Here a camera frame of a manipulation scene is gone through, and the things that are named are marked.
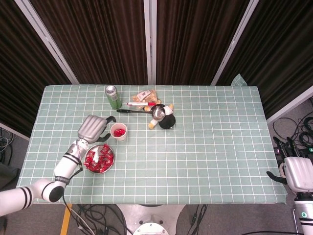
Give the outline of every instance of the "soda can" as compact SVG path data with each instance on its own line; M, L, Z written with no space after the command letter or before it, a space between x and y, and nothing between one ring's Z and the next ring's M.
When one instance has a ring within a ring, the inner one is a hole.
M113 109L119 109L122 106L121 99L118 96L115 86L107 86L105 89L108 101Z

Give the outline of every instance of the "plush penguin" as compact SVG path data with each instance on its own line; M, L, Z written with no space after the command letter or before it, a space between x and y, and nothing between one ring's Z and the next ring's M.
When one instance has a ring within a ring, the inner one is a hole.
M173 104L170 104L168 106L165 106L164 104L159 104L159 105L162 105L162 107L164 108L166 116L163 118L162 121L159 121L159 122L152 119L151 122L148 124L148 127L150 130L152 130L157 124L159 124L160 127L163 129L169 129L172 126L174 126L174 124L176 123L176 119L173 115L173 108L174 108Z

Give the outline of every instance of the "green checkered tablecloth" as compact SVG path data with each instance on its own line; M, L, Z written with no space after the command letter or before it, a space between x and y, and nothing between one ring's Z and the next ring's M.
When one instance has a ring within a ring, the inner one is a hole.
M70 203L210 204L285 203L284 187L266 171L278 168L256 87L116 86L126 102L155 89L164 104L174 104L173 129L149 130L150 115L112 110L105 85L45 88L18 186L53 170L87 115L115 116L128 137L108 140L115 153L104 174L84 170L65 190ZM104 134L109 132L111 123Z

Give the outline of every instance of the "brown curtain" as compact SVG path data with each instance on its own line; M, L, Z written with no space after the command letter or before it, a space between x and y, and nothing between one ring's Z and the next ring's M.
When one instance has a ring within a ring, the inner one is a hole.
M313 1L259 1L218 85L241 74L270 117L313 85Z
M143 0L31 0L82 84L147 84Z
M248 0L158 0L156 83L210 85Z
M0 122L30 137L45 86L70 82L14 1L0 14Z

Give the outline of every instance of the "metal ladle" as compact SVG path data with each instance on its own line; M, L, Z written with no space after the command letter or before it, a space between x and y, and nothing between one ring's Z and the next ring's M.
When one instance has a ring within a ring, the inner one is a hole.
M151 114L152 118L156 121L162 121L166 116L165 110L161 104L156 104L151 108L150 111L130 110L130 109L118 109L119 113L140 113L140 114Z

